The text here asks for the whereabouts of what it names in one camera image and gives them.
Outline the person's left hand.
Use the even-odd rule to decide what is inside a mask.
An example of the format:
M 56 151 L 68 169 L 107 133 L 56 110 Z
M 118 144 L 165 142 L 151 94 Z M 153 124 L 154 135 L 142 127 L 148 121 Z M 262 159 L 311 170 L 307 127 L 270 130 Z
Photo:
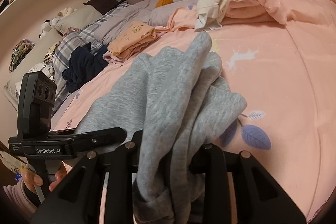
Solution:
M 67 175 L 67 170 L 64 166 L 64 164 L 61 164 L 60 168 L 55 174 L 55 181 L 53 181 L 50 186 L 49 190 L 52 192 L 58 184 L 62 181 L 62 179 Z M 33 173 L 28 165 L 25 166 L 21 170 L 21 176 L 22 180 L 25 183 L 25 186 L 33 193 L 36 193 L 35 186 L 42 186 L 43 185 L 43 180 L 40 176 L 37 174 Z

